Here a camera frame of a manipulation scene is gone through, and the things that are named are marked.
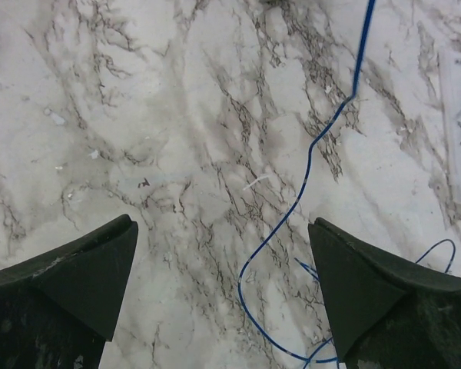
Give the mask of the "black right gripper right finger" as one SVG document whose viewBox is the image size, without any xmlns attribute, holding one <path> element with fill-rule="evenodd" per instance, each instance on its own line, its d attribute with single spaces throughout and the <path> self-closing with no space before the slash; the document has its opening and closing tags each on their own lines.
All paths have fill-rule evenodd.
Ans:
<svg viewBox="0 0 461 369">
<path fill-rule="evenodd" d="M 317 218 L 308 233 L 338 359 L 348 368 L 461 368 L 461 278 Z"/>
</svg>

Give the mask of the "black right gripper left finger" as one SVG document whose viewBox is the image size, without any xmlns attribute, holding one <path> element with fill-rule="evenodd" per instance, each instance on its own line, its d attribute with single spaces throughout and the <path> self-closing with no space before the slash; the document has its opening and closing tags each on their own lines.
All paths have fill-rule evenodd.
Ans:
<svg viewBox="0 0 461 369">
<path fill-rule="evenodd" d="M 0 368 L 97 368 L 114 337 L 138 224 L 123 214 L 0 270 Z"/>
</svg>

